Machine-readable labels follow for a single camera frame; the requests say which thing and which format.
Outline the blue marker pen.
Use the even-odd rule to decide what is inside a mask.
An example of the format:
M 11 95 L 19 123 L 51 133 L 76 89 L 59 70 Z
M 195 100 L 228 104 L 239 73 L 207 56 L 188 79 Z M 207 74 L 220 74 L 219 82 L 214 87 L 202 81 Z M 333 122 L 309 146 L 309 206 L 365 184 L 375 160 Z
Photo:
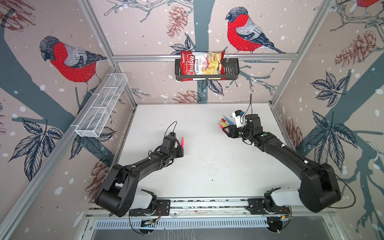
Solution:
M 224 120 L 226 120 L 227 125 L 234 125 L 234 123 L 229 118 L 227 118 L 226 116 L 223 116 L 223 118 L 224 118 Z

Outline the white whiteboard marker pen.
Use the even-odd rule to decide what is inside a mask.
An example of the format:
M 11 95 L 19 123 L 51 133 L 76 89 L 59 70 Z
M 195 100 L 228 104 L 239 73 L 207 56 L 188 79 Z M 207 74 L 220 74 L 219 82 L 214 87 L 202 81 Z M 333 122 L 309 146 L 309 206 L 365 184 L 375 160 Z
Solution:
M 225 125 L 227 125 L 227 126 L 230 125 L 224 118 L 222 118 L 222 122 L 223 122 Z

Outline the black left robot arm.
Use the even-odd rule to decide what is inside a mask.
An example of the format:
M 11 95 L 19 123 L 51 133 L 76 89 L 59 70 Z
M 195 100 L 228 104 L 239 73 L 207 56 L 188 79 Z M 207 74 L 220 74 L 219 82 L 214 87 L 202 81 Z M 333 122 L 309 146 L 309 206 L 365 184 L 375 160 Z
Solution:
M 151 191 L 138 191 L 139 182 L 183 156 L 184 148 L 176 133 L 171 132 L 163 138 L 162 145 L 150 152 L 145 159 L 131 165 L 114 165 L 95 197 L 95 204 L 118 217 L 135 209 L 149 209 L 153 213 L 157 196 Z

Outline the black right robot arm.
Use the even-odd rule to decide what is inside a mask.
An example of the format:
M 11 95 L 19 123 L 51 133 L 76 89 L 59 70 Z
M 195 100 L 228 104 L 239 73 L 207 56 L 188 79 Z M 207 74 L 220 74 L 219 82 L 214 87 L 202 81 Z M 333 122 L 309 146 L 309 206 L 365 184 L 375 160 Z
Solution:
M 246 115 L 242 123 L 223 127 L 229 138 L 241 138 L 260 151 L 273 156 L 291 170 L 301 181 L 298 189 L 276 189 L 270 192 L 276 206 L 304 206 L 314 213 L 330 207 L 342 199 L 342 193 L 333 168 L 319 164 L 295 152 L 275 135 L 263 131 L 257 114 Z

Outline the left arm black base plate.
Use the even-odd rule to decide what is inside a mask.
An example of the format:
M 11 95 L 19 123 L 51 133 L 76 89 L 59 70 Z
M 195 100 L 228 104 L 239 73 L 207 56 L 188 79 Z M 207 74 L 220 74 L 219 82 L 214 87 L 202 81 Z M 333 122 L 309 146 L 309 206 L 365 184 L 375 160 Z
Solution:
M 169 216 L 171 208 L 170 200 L 156 200 L 156 203 L 151 203 L 147 209 L 131 209 L 130 217 L 158 217 Z

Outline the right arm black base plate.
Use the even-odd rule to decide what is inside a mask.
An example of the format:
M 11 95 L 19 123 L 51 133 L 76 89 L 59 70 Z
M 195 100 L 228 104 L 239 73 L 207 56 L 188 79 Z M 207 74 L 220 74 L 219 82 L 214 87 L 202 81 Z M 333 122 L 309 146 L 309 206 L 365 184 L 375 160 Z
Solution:
M 248 199 L 246 209 L 252 215 L 291 215 L 291 209 L 287 206 L 277 206 L 271 199 L 253 198 Z

